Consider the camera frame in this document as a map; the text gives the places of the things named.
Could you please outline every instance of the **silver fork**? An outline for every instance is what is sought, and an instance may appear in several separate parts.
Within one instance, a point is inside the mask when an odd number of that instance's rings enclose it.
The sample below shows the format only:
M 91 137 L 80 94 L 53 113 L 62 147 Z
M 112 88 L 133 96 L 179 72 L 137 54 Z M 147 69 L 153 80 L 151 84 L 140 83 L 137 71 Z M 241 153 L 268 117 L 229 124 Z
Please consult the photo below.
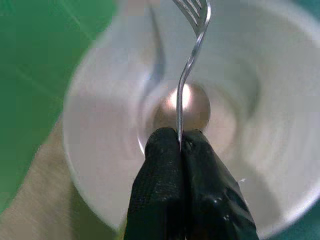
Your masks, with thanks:
M 196 42 L 182 71 L 176 95 L 176 130 L 180 149 L 184 127 L 182 95 L 185 82 L 197 59 L 211 17 L 211 6 L 208 0 L 173 0 L 191 24 L 196 35 Z

